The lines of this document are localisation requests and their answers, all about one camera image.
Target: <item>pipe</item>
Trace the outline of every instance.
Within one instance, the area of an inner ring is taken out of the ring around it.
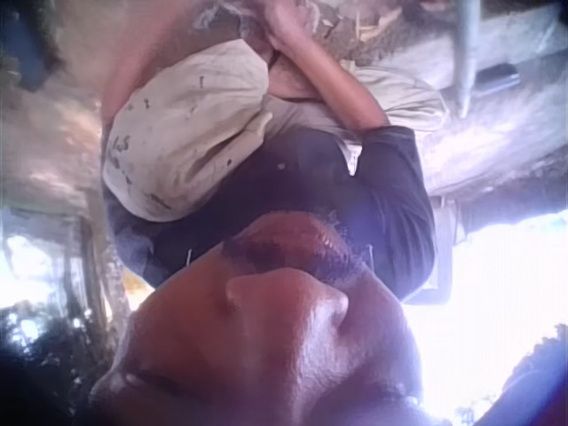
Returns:
[[[468,114],[476,83],[480,24],[481,0],[457,0],[454,88],[460,118]]]

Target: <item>bright sky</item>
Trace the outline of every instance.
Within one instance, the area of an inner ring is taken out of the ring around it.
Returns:
[[[406,306],[422,353],[425,406],[454,409],[499,395],[515,365],[568,321],[568,210],[496,225],[454,248],[443,306]]]

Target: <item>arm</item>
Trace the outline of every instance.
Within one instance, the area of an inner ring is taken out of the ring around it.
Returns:
[[[148,80],[149,68],[170,41],[177,25],[195,16],[204,5],[205,0],[169,0],[165,3],[150,0],[129,11],[130,17],[118,42],[116,61],[102,97],[103,125],[112,123],[132,92]]]
[[[429,278],[437,251],[434,214],[414,133],[388,127],[368,132],[363,139],[354,178],[372,194],[375,270],[405,300]]]
[[[312,40],[293,0],[255,1],[263,9],[274,48],[296,64],[348,129],[364,131],[389,124],[367,88]]]

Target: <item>black shirt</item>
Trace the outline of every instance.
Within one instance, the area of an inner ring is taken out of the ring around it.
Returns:
[[[340,141],[326,132],[296,129],[265,141],[201,209],[166,224],[134,217],[104,188],[118,254],[158,287],[188,258],[195,260],[263,214],[307,211],[338,228],[355,252],[372,246],[377,277],[402,300],[429,278],[435,258],[433,214],[414,133],[392,126],[361,139],[355,176]]]

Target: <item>nose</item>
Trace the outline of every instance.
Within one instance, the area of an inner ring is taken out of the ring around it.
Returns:
[[[226,298],[247,331],[305,336],[336,332],[348,311],[347,295],[295,269],[242,276],[226,285]]]
[[[238,341],[232,357],[247,376],[241,393],[281,407],[291,419],[286,424],[299,424],[305,407],[349,366],[340,333],[347,295],[305,272],[281,269],[229,281],[226,298]],[[258,407],[255,415],[262,414]]]

